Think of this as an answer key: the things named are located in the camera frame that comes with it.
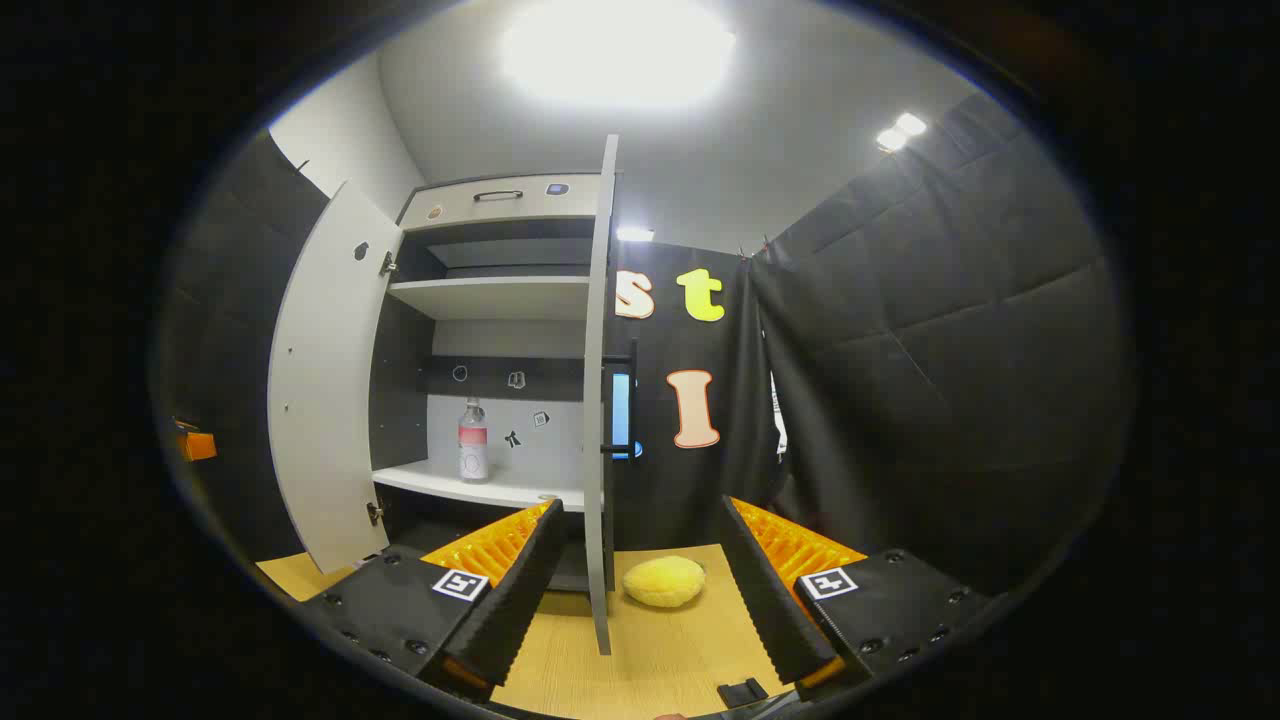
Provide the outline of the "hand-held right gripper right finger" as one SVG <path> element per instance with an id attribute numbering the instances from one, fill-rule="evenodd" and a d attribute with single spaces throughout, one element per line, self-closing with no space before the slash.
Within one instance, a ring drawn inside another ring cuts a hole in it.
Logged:
<path id="1" fill-rule="evenodd" d="M 719 543 L 778 676 L 805 701 L 916 665 L 991 597 L 906 550 L 863 553 L 724 496 Z"/>

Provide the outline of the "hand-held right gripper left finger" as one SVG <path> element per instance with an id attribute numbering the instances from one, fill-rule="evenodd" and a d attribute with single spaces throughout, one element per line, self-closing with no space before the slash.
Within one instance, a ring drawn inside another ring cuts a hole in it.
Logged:
<path id="1" fill-rule="evenodd" d="M 506 684 L 566 543 L 554 498 L 430 552 L 390 544 L 301 612 L 406 675 L 484 702 Z"/>

